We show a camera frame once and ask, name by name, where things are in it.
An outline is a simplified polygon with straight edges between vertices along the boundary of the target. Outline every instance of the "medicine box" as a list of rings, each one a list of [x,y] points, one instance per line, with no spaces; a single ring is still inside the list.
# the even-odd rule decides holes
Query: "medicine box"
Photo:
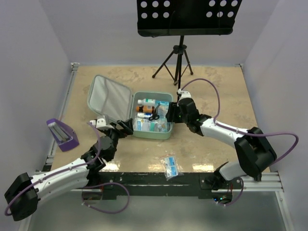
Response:
[[[138,91],[132,94],[129,87],[112,79],[97,75],[94,77],[89,94],[88,107],[98,115],[108,115],[113,122],[134,119],[138,100],[155,99],[172,102],[170,93],[156,91]],[[147,139],[167,140],[171,136],[173,124],[168,132],[134,131],[133,136]]]

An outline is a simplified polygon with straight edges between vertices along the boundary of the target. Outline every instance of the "scissors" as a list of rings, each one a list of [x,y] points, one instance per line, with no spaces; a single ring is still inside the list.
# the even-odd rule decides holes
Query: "scissors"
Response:
[[[158,103],[157,107],[154,109],[154,112],[152,114],[151,117],[149,117],[149,120],[150,121],[153,121],[153,120],[158,120],[159,119],[159,114],[158,114],[158,108],[160,106],[160,103]]]

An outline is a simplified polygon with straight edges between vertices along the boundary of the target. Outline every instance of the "open lid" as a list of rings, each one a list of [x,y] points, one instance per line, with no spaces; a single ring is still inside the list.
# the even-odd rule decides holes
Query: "open lid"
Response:
[[[88,107],[99,115],[108,115],[113,122],[130,118],[130,88],[104,76],[96,76],[88,94]]]

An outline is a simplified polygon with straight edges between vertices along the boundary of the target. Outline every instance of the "white bottle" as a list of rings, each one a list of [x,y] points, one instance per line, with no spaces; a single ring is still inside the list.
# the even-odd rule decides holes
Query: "white bottle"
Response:
[[[141,119],[148,119],[152,116],[151,113],[143,113],[143,112],[138,112],[137,117]]]
[[[155,106],[155,100],[151,100],[151,99],[143,99],[143,100],[138,100],[138,104],[139,105],[143,105],[143,106]]]

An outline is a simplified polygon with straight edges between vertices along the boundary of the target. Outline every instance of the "small bottle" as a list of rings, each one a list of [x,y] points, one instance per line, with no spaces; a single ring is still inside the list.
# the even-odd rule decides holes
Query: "small bottle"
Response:
[[[136,107],[137,112],[143,112],[143,113],[150,113],[153,114],[155,108],[151,106],[137,106]]]
[[[143,113],[143,112],[138,112],[137,117],[141,119],[148,119],[152,116],[151,113]]]
[[[160,124],[157,125],[157,128],[160,132],[167,132],[167,130],[163,128],[163,126],[161,126]]]
[[[143,106],[155,106],[155,100],[151,99],[138,100],[138,104]]]

